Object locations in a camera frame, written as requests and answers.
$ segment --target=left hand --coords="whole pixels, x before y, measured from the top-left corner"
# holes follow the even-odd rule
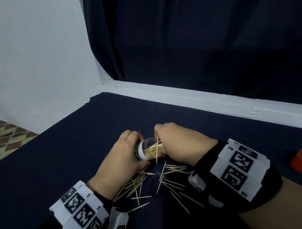
[[[134,145],[143,140],[139,132],[123,132],[87,186],[103,197],[113,200],[139,170],[150,164],[149,161],[138,162],[134,157]]]

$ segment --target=wrist band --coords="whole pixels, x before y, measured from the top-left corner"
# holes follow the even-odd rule
[[[98,229],[109,216],[103,203],[82,181],[78,181],[49,210],[66,229]]]
[[[195,166],[214,206],[252,210],[272,199],[282,186],[279,172],[262,154],[229,139],[219,141]],[[193,174],[189,181],[197,181]]]

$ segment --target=table surface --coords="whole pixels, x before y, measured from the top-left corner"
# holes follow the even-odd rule
[[[155,124],[166,122],[211,138],[232,138],[266,155],[283,176],[302,185],[302,174],[289,166],[290,158],[302,148],[301,128],[101,93],[0,160],[1,228],[36,227],[70,187],[79,180],[87,182],[95,174],[123,131],[139,131],[148,138],[153,136]],[[164,187],[155,196],[164,160],[170,161],[164,157],[150,168],[157,175],[148,176],[142,187],[143,196],[152,197],[141,200],[141,204],[150,204],[129,214],[127,228],[180,227],[196,222],[204,227],[233,224],[232,216],[225,212],[205,210],[182,199],[189,215]],[[185,174],[174,174],[169,179],[187,184]],[[185,191],[191,193],[190,187]],[[137,202],[123,200],[120,205],[131,209],[137,207]],[[218,222],[217,215],[223,220]]]

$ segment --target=white baseboard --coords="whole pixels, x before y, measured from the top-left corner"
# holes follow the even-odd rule
[[[98,85],[99,92],[110,92],[155,102],[190,107],[225,115],[302,128],[302,105],[250,99],[187,89],[123,81]]]

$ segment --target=hand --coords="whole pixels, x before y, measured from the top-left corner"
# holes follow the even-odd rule
[[[123,132],[87,186],[103,197],[113,200],[139,170],[150,164],[149,161],[137,162],[134,157],[134,145],[143,140],[139,132]]]
[[[175,123],[155,125],[154,137],[162,142],[164,154],[190,166],[195,166],[203,155],[218,143],[215,139]]]

